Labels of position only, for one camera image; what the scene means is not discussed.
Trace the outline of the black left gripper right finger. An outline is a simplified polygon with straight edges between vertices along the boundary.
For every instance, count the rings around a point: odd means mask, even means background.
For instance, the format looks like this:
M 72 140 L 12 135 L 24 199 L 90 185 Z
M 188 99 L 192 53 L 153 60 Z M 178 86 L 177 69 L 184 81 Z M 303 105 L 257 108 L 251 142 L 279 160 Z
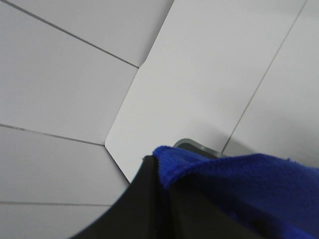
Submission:
M 198 189 L 181 183 L 169 189 L 177 239 L 250 239 L 251 231 L 219 210 Z

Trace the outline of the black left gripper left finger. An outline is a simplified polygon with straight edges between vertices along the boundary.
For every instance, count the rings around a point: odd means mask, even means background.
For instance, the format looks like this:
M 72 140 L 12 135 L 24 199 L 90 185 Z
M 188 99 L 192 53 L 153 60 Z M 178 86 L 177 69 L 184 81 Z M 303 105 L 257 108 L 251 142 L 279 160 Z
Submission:
M 73 238 L 174 238 L 170 212 L 161 201 L 158 160 L 146 156 L 133 181 L 115 204 Z

